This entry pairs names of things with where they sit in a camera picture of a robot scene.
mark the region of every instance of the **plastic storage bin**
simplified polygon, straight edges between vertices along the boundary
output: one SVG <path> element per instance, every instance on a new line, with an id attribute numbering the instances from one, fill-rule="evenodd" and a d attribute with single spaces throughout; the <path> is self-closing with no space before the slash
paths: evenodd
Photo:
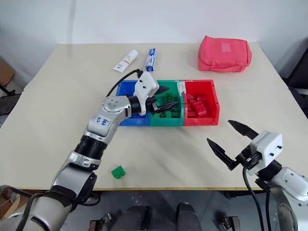
<path id="1" fill-rule="evenodd" d="M 181 80 L 159 80 L 157 82 L 160 86 L 169 87 L 169 90 L 155 95 L 156 104 L 161 106 L 169 101 L 178 101 L 178 104 L 170 111 L 150 114 L 150 126 L 182 126 L 184 122 L 184 98 L 178 90 L 178 82 L 181 82 Z"/>
<path id="2" fill-rule="evenodd" d="M 184 125 L 217 125 L 219 119 L 219 103 L 213 80 L 183 80 L 184 93 Z"/>
<path id="3" fill-rule="evenodd" d="M 137 82 L 136 80 L 122 81 L 117 87 L 116 95 L 133 96 L 136 82 Z M 150 125 L 149 113 L 145 114 L 144 116 L 135 114 L 131 118 L 127 118 L 120 123 L 120 126 L 149 126 L 149 125 Z"/>

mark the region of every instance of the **black cable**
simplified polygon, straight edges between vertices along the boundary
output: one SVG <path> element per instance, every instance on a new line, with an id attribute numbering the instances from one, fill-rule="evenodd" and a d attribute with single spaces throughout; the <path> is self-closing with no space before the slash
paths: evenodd
<path id="1" fill-rule="evenodd" d="M 92 192 L 92 195 L 97 198 L 97 201 L 95 203 L 82 203 L 80 205 L 82 206 L 95 206 L 101 201 L 101 196 L 98 195 L 97 193 Z"/>
<path id="2" fill-rule="evenodd" d="M 24 210 L 24 214 L 23 214 L 23 216 L 21 217 L 21 220 L 20 220 L 20 222 L 19 222 L 19 225 L 17 226 L 16 231 L 22 231 L 22 230 L 24 229 L 25 224 L 26 224 L 27 219 L 28 219 L 28 216 L 29 216 L 29 213 L 30 213 L 30 209 L 31 209 L 31 206 L 32 206 L 33 201 L 34 201 L 36 198 L 38 198 L 38 197 L 40 197 L 40 196 L 43 196 L 43 195 L 44 195 L 43 193 L 36 193 L 36 194 L 33 194 L 33 195 L 30 197 L 30 199 L 29 199 L 29 201 L 28 201 L 28 203 L 27 203 L 27 205 L 26 205 L 26 208 L 25 208 L 25 210 Z"/>
<path id="3" fill-rule="evenodd" d="M 9 186 L 9 185 L 1 185 L 0 186 L 0 195 L 6 189 L 11 189 L 14 193 L 20 194 L 20 195 L 25 196 L 25 197 L 31 197 L 32 196 L 32 194 L 30 194 L 30 193 L 27 193 L 25 191 L 22 191 L 20 189 L 14 188 L 14 187 Z"/>
<path id="4" fill-rule="evenodd" d="M 266 221 L 268 223 L 268 230 L 271 231 L 271 226 L 270 226 L 270 210 L 269 210 L 269 205 L 270 205 L 270 191 L 266 192 L 266 201 L 265 201 L 265 210 L 266 210 Z"/>
<path id="5" fill-rule="evenodd" d="M 114 86 L 110 89 L 110 91 L 108 92 L 108 94 L 106 95 L 106 97 L 108 97 L 112 91 L 117 87 L 117 85 L 119 85 L 124 79 L 126 79 L 128 76 L 134 74 L 134 73 L 137 73 L 138 74 L 138 77 L 140 77 L 140 75 L 142 74 L 143 71 L 139 70 L 139 69 L 136 69 L 136 70 L 133 70 L 131 72 L 129 72 L 127 75 L 125 75 L 124 77 L 122 77 L 116 84 L 114 84 Z"/>
<path id="6" fill-rule="evenodd" d="M 246 175 L 246 171 L 247 171 L 247 168 L 243 167 L 243 179 L 244 179 L 244 182 L 245 182 L 245 185 L 246 185 L 247 189 L 250 191 L 250 193 L 251 193 L 251 195 L 252 195 L 252 197 L 253 197 L 253 199 L 254 199 L 254 201 L 256 203 L 257 210 L 258 210 L 258 215 L 259 215 L 259 220 L 260 220 L 260 225 L 261 225 L 261 231 L 264 231 L 264 223 L 263 223 L 263 217 L 262 217 L 260 203 L 259 203 L 258 198 L 255 195 L 254 191 L 252 190 L 252 188 L 249 185 L 249 182 L 248 182 L 248 179 L 247 179 L 247 175 Z"/>

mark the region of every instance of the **gray floor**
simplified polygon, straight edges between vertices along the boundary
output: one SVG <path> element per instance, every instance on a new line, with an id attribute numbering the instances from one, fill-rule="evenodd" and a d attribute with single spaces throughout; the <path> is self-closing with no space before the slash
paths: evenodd
<path id="1" fill-rule="evenodd" d="M 65 221 L 61 231 L 87 231 L 90 220 L 100 219 L 110 212 L 114 218 L 132 205 L 148 205 L 153 208 L 150 224 L 152 230 L 174 231 L 175 211 L 180 202 L 189 202 L 195 209 L 203 231 L 217 231 L 215 216 L 238 216 L 241 231 L 260 231 L 257 209 L 251 196 L 226 199 L 223 191 L 106 191 L 102 193 L 101 202 L 93 207 L 79 206 Z M 263 219 L 265 217 L 265 194 L 257 195 L 261 204 Z M 269 212 L 272 231 L 279 231 L 277 207 L 270 199 Z"/>

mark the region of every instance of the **white wall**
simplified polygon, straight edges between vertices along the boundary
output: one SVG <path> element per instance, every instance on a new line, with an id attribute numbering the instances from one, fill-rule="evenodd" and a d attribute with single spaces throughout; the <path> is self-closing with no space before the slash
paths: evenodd
<path id="1" fill-rule="evenodd" d="M 259 40 L 287 77 L 307 46 L 307 22 L 307 0 L 0 0 L 0 52 L 25 86 L 57 43 L 200 42 L 209 35 Z"/>

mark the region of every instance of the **toothpaste tube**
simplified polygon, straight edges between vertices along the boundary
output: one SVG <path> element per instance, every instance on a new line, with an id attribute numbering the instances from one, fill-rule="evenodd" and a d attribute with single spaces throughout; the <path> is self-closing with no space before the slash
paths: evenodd
<path id="1" fill-rule="evenodd" d="M 145 62 L 145 68 L 147 71 L 154 71 L 156 63 L 156 48 L 151 48 L 148 53 L 148 57 Z"/>
<path id="2" fill-rule="evenodd" d="M 128 67 L 128 65 L 134 61 L 137 55 L 138 52 L 136 50 L 132 50 L 113 69 L 122 73 Z"/>

